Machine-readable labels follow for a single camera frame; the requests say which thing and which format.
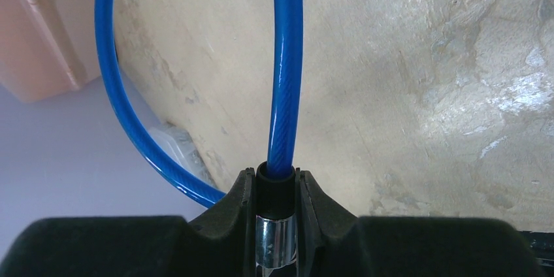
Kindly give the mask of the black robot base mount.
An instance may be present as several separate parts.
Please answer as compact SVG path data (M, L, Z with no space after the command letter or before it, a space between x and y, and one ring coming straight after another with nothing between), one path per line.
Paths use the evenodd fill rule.
M521 231L521 234L528 240L539 264L553 270L553 233Z

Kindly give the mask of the blue cable lock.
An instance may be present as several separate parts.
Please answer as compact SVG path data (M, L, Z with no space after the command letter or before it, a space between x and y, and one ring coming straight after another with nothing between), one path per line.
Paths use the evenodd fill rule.
M95 39L108 98L127 136L149 164L175 188L211 207L223 193L178 166L147 133L122 84L116 54L114 0L95 0ZM295 150L302 75L302 0L274 0L274 72L267 160L258 168L256 217L250 222L258 276L277 276L295 258Z

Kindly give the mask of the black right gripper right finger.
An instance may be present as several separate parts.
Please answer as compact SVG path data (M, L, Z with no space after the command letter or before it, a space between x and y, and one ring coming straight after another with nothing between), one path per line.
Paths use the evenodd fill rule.
M297 187L299 276L544 276L527 239L487 218L357 217L308 171Z

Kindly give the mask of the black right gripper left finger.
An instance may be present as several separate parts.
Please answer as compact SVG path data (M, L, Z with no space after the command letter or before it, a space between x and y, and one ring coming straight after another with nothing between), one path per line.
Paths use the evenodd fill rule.
M193 221L181 216L45 218L17 237L2 276L254 276L255 173Z

